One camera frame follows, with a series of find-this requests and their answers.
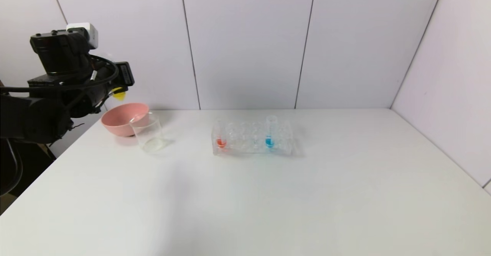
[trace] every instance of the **white table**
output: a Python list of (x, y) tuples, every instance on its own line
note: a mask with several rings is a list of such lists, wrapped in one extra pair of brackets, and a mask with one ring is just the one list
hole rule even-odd
[[(297, 150), (214, 156), (216, 117)], [(0, 217), (0, 256), (491, 255), (491, 196), (386, 109), (162, 111), (141, 151), (96, 123)]]

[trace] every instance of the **red liquid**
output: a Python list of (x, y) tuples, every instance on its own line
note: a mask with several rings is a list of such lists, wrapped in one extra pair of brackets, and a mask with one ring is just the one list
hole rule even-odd
[(216, 139), (216, 144), (218, 145), (219, 148), (225, 148), (227, 141), (222, 141), (221, 138)]

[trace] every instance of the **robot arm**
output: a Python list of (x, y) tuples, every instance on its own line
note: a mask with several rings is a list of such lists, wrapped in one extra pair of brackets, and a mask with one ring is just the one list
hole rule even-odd
[[(127, 62), (89, 55), (97, 48), (97, 34), (90, 23), (76, 23), (31, 36), (46, 74), (28, 80), (28, 88), (0, 88), (2, 138), (53, 143), (72, 129), (71, 118), (99, 113), (112, 90), (124, 92), (135, 83)], [(29, 97), (8, 92), (29, 92)]]

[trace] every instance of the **white wall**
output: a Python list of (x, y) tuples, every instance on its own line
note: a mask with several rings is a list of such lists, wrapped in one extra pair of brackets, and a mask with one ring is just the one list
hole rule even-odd
[(198, 95), (182, 0), (59, 0), (69, 23), (99, 31), (95, 55), (128, 61), (135, 85), (123, 102), (152, 109), (198, 109)]
[(202, 109), (293, 108), (312, 0), (184, 0)]
[[(65, 20), (56, 0), (0, 0), (0, 6), (0, 80), (6, 86), (27, 87), (28, 80), (45, 73), (30, 46), (30, 36), (65, 29)], [(27, 93), (11, 95), (28, 96)], [(56, 141), (50, 148), (53, 154), (60, 156), (102, 114), (74, 119), (75, 125), (85, 124)]]
[(297, 108), (389, 108), (437, 0), (314, 0)]
[(491, 178), (491, 0), (439, 0), (392, 109), (481, 186)]

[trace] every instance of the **pink bowl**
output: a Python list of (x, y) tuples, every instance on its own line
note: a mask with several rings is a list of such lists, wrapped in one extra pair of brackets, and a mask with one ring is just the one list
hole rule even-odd
[(149, 108), (146, 104), (124, 104), (104, 113), (101, 122), (114, 135), (132, 136), (135, 135), (135, 132), (133, 132), (133, 128), (130, 126), (130, 120), (138, 114), (148, 113), (148, 111)]

